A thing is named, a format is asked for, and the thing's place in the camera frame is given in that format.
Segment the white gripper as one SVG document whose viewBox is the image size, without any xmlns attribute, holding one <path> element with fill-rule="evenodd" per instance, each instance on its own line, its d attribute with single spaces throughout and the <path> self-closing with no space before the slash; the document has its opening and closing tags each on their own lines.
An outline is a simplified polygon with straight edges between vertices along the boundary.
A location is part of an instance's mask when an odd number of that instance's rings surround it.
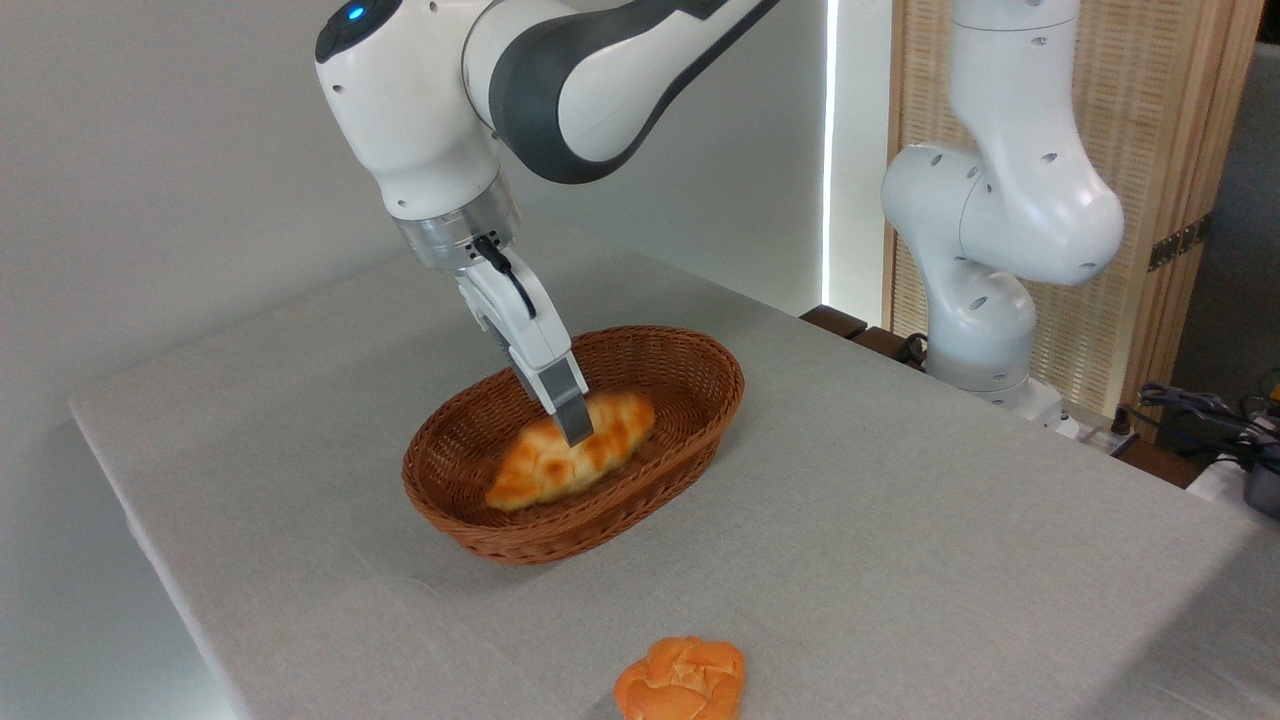
<svg viewBox="0 0 1280 720">
<path fill-rule="evenodd" d="M 538 401 L 570 447 L 594 433 L 588 410 L 588 384 L 571 352 L 571 340 L 549 293 L 522 260 L 509 273 L 489 261 L 456 272 L 460 292 L 477 324 L 506 341 L 512 369 L 531 400 Z"/>
</svg>

